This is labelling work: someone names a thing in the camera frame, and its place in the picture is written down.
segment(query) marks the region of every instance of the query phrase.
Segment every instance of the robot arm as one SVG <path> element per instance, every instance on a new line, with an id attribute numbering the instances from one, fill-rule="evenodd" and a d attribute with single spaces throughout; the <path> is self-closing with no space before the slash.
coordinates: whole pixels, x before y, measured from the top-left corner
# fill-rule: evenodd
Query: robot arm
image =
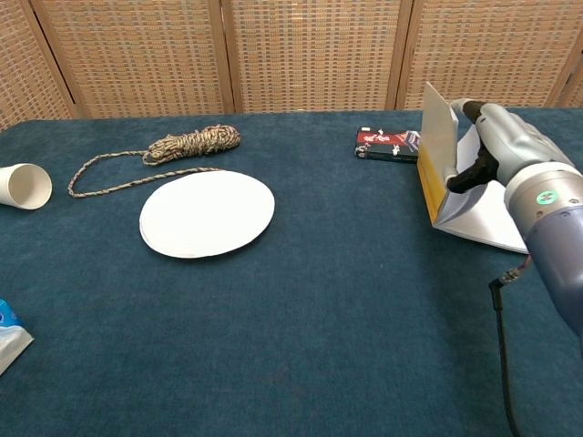
<path id="1" fill-rule="evenodd" d="M 452 102 L 476 125 L 474 165 L 449 178 L 463 193 L 497 180 L 505 203 L 558 313 L 583 339 L 583 176 L 557 145 L 503 107 Z"/>

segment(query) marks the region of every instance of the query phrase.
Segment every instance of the plastic bag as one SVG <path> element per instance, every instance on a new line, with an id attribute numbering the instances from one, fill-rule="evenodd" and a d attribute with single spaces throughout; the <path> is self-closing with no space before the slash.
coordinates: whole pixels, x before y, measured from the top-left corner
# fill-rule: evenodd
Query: plastic bag
<path id="1" fill-rule="evenodd" d="M 0 299 L 0 375 L 33 340 L 6 301 Z"/>

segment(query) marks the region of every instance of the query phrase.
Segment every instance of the blue tablecloth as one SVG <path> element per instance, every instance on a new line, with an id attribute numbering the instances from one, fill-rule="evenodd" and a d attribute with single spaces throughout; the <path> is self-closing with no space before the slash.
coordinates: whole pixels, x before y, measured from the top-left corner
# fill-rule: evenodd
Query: blue tablecloth
<path id="1" fill-rule="evenodd" d="M 583 110 L 517 112 L 583 168 Z M 138 216 L 165 181 L 66 193 L 97 153 L 216 123 L 240 146 L 162 168 L 105 161 L 78 190 L 174 168 L 245 173 L 276 199 L 245 248 L 195 260 L 149 249 Z M 1 134 L 0 165 L 42 166 L 54 193 L 36 211 L 0 207 L 0 298 L 35 337 L 0 377 L 0 435 L 508 435 L 487 283 L 523 257 L 432 229 L 414 165 L 353 156 L 363 125 L 420 129 L 421 114 L 35 121 Z M 578 339 L 535 268 L 504 297 L 522 432 L 580 435 Z"/>

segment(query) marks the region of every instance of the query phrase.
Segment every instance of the wicker room divider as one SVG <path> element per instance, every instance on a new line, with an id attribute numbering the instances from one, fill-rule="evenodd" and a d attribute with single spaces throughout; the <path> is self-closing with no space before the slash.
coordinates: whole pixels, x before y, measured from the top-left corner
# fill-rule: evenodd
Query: wicker room divider
<path id="1" fill-rule="evenodd" d="M 84 117 L 232 112 L 218 0 L 32 0 Z"/>
<path id="2" fill-rule="evenodd" d="M 561 107 L 583 107 L 583 53 L 559 100 Z"/>
<path id="3" fill-rule="evenodd" d="M 235 108 L 393 108 L 412 3 L 223 0 Z"/>
<path id="4" fill-rule="evenodd" d="M 75 113 L 41 30 L 25 3 L 0 2 L 0 131 L 29 119 L 71 118 Z"/>
<path id="5" fill-rule="evenodd" d="M 32 118 L 583 106 L 581 0 L 4 0 L 0 131 Z"/>
<path id="6" fill-rule="evenodd" d="M 582 48 L 581 0 L 418 0 L 396 107 L 419 108 L 427 80 L 445 98 L 554 106 Z"/>

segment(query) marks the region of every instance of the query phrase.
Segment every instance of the woven panel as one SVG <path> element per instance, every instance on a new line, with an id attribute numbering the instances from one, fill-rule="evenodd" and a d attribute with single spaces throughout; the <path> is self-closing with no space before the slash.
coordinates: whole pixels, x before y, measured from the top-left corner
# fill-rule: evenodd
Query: woven panel
<path id="1" fill-rule="evenodd" d="M 566 87 L 567 93 L 562 102 L 563 107 L 583 107 L 583 53 L 578 68 Z"/>
<path id="2" fill-rule="evenodd" d="M 42 6 L 86 116 L 223 112 L 207 0 Z"/>
<path id="3" fill-rule="evenodd" d="M 30 119 L 71 118 L 17 0 L 0 2 L 0 131 Z"/>
<path id="4" fill-rule="evenodd" d="M 398 1 L 230 3 L 244 112 L 384 108 Z"/>
<path id="5" fill-rule="evenodd" d="M 565 106 L 583 107 L 583 77 L 580 78 L 578 86 L 577 88 L 575 88 L 575 93 L 573 93 L 573 96 L 567 102 L 565 102 Z"/>
<path id="6" fill-rule="evenodd" d="M 404 107 L 421 107 L 427 80 L 446 98 L 541 107 L 583 26 L 583 2 L 426 0 L 418 19 Z"/>

